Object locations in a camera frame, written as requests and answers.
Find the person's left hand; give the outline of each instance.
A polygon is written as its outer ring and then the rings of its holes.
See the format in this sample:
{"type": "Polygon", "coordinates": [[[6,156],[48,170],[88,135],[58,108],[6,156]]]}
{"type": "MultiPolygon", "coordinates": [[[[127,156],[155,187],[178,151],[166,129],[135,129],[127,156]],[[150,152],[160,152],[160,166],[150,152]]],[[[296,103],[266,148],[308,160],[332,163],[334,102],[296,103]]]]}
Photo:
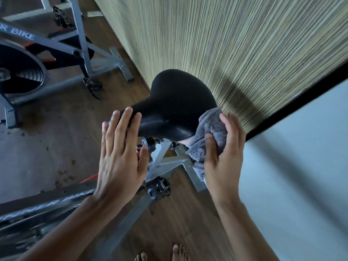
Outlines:
{"type": "Polygon", "coordinates": [[[134,116],[127,128],[132,113],[133,109],[127,107],[120,119],[120,111],[114,111],[110,125],[103,122],[98,183],[93,196],[111,206],[128,203],[148,171],[147,146],[142,147],[139,162],[136,151],[141,113],[134,116]]]}

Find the wooden floor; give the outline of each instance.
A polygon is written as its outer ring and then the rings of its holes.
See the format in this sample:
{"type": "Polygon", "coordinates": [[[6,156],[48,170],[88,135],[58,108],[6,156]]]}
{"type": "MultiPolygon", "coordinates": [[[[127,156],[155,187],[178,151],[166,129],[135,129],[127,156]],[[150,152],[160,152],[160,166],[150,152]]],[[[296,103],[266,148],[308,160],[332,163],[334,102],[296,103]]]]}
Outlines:
{"type": "MultiPolygon", "coordinates": [[[[84,12],[98,9],[93,0],[80,0],[80,6],[84,12]]],[[[45,34],[55,27],[52,17],[47,16],[19,23],[45,34]]],[[[102,122],[109,120],[113,110],[124,109],[149,94],[105,19],[85,17],[84,25],[86,35],[95,45],[105,50],[110,46],[119,49],[135,81],[127,83],[119,70],[113,70],[98,77],[104,84],[100,101],[89,95],[81,83],[21,106],[22,128],[0,127],[0,203],[78,183],[94,175],[98,171],[102,122]]],[[[74,74],[79,73],[63,70],[54,73],[54,77],[74,74]]],[[[148,253],[149,261],[170,260],[174,243],[185,245],[191,260],[232,260],[232,249],[209,193],[197,194],[182,170],[174,174],[170,183],[171,196],[154,203],[141,215],[109,260],[133,261],[141,251],[148,253]]],[[[135,197],[126,205],[120,216],[137,200],[135,197]]],[[[90,244],[81,260],[86,260],[107,238],[120,216],[90,244]]]]}

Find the gray cloth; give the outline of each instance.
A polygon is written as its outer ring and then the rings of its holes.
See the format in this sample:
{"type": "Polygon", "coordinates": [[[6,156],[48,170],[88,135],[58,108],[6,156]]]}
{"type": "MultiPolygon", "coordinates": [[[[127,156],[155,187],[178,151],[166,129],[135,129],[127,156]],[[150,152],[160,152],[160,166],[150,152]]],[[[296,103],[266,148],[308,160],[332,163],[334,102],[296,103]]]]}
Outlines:
{"type": "Polygon", "coordinates": [[[204,158],[206,154],[205,139],[206,133],[211,133],[216,141],[218,155],[223,152],[226,145],[227,130],[225,124],[220,120],[219,115],[222,113],[221,108],[213,108],[206,111],[198,119],[199,124],[196,134],[191,142],[187,145],[189,148],[186,152],[194,161],[194,171],[198,177],[204,180],[204,158]]]}

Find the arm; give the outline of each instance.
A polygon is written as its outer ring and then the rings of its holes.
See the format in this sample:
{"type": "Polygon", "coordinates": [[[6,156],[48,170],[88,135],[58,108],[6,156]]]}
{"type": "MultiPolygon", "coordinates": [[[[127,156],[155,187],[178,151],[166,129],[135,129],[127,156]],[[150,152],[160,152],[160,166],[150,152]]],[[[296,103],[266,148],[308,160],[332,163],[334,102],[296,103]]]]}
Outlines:
{"type": "Polygon", "coordinates": [[[226,146],[218,156],[214,137],[206,134],[204,170],[209,192],[236,260],[278,261],[239,198],[238,185],[246,134],[235,115],[221,114],[220,119],[227,129],[226,146]]]}
{"type": "Polygon", "coordinates": [[[110,125],[103,123],[94,194],[19,260],[76,260],[100,230],[133,198],[146,177],[149,155],[144,146],[138,162],[135,147],[141,114],[134,116],[127,131],[132,112],[130,107],[126,109],[119,121],[120,112],[115,111],[110,125]]]}

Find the hand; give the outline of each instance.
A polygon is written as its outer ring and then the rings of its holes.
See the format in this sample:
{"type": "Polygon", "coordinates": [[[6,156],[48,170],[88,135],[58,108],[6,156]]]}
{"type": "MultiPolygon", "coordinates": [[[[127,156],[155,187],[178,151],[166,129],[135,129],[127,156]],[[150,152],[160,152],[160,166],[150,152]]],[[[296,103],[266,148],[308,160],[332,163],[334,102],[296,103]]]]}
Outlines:
{"type": "Polygon", "coordinates": [[[134,116],[127,130],[132,113],[133,109],[127,107],[120,119],[120,111],[114,111],[110,125],[103,122],[98,183],[93,196],[111,208],[128,203],[148,171],[147,146],[141,148],[139,162],[136,151],[141,113],[134,116]]]}
{"type": "Polygon", "coordinates": [[[239,177],[243,162],[246,133],[238,118],[229,113],[220,114],[227,129],[224,151],[218,156],[216,141],[212,134],[205,135],[206,157],[204,160],[205,180],[214,203],[239,202],[239,177]]]}

